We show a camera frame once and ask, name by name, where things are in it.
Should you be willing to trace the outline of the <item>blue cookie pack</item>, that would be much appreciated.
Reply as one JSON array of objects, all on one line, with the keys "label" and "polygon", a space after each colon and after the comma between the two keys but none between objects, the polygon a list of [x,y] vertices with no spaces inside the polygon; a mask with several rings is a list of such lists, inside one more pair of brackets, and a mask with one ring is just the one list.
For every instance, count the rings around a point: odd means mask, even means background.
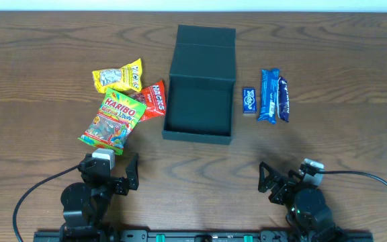
[{"label": "blue cookie pack", "polygon": [[271,124],[276,123],[275,109],[279,74],[279,69],[261,70],[261,108],[258,121],[266,120]]}]

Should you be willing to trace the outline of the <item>red Hacks candy bag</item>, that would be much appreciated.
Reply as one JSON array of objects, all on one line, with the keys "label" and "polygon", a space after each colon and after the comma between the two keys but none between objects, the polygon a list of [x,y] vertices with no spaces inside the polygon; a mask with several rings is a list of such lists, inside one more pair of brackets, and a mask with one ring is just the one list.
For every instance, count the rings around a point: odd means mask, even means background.
[{"label": "red Hacks candy bag", "polygon": [[146,110],[140,119],[141,122],[166,114],[167,104],[163,80],[160,80],[139,92],[132,93],[129,97],[146,105]]}]

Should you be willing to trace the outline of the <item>yellow Hacks candy bag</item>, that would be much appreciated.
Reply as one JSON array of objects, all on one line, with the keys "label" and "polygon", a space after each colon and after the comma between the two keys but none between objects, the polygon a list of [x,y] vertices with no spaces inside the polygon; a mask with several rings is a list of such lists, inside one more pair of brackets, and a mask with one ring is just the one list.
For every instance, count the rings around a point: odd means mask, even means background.
[{"label": "yellow Hacks candy bag", "polygon": [[99,93],[107,89],[116,91],[142,90],[142,60],[115,69],[101,69],[92,72],[94,86]]}]

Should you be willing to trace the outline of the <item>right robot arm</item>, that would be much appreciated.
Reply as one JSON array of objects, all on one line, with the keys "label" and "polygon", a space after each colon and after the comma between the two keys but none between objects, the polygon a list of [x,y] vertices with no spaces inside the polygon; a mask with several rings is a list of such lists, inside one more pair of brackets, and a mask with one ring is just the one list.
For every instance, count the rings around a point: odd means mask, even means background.
[{"label": "right robot arm", "polygon": [[269,201],[288,209],[286,220],[301,241],[349,241],[334,220],[331,209],[318,189],[325,170],[322,163],[305,159],[299,171],[282,175],[268,164],[259,165],[258,190],[270,191]]}]

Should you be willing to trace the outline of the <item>black mounting rail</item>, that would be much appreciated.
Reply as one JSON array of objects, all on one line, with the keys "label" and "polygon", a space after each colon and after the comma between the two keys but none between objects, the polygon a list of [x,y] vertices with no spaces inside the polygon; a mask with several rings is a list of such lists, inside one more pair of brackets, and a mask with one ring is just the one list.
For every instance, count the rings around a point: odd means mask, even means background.
[{"label": "black mounting rail", "polygon": [[[374,241],[371,233],[348,233],[347,240],[334,241]],[[299,239],[287,231],[261,231],[248,232],[147,232],[145,230],[124,230],[119,235],[104,239],[100,236],[92,238],[81,237],[74,239],[64,235],[61,237],[56,231],[38,231],[34,233],[33,242],[56,242],[56,241],[121,241],[121,242],[287,242],[287,241],[308,241]]]}]

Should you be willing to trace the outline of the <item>dark green open box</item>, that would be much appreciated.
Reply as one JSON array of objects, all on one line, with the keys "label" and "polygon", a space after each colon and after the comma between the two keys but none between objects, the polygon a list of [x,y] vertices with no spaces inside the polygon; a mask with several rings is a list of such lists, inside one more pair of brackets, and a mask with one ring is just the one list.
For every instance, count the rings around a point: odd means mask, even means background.
[{"label": "dark green open box", "polygon": [[230,144],[236,75],[234,28],[180,25],[169,71],[163,138]]}]

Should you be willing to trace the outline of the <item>dark purple chocolate bar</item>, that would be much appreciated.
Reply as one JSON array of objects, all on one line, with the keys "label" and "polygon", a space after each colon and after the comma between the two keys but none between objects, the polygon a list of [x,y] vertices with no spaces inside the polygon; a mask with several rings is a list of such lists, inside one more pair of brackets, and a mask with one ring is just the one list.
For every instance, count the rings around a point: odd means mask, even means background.
[{"label": "dark purple chocolate bar", "polygon": [[290,100],[288,96],[288,83],[283,78],[278,79],[278,117],[284,122],[289,122]]}]

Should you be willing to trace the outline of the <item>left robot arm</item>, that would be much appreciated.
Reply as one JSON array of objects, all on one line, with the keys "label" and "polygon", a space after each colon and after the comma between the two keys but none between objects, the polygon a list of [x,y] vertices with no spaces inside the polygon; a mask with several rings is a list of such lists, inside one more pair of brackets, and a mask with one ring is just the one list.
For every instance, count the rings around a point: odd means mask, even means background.
[{"label": "left robot arm", "polygon": [[103,224],[113,195],[126,196],[137,190],[138,154],[134,154],[126,168],[126,177],[113,177],[114,154],[101,158],[102,150],[86,154],[78,170],[83,182],[66,187],[60,197],[64,225],[60,228],[61,241],[118,241],[118,232]]}]

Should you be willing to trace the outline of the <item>Haribo worms candy bag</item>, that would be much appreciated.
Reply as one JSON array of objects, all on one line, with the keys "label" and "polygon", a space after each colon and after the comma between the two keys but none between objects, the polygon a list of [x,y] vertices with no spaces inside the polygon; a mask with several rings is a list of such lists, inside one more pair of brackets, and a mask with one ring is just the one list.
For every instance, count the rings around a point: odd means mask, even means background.
[{"label": "Haribo worms candy bag", "polygon": [[79,140],[96,148],[124,152],[124,145],[146,111],[146,105],[113,89],[107,89],[92,123]]}]

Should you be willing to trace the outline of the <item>blue Eclipse mint tin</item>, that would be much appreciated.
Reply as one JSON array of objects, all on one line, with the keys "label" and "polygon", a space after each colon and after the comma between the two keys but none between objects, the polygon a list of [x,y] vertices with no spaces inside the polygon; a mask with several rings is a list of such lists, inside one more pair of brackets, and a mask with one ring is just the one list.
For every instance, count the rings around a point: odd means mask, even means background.
[{"label": "blue Eclipse mint tin", "polygon": [[243,113],[255,114],[257,111],[257,102],[255,89],[252,87],[243,88]]}]

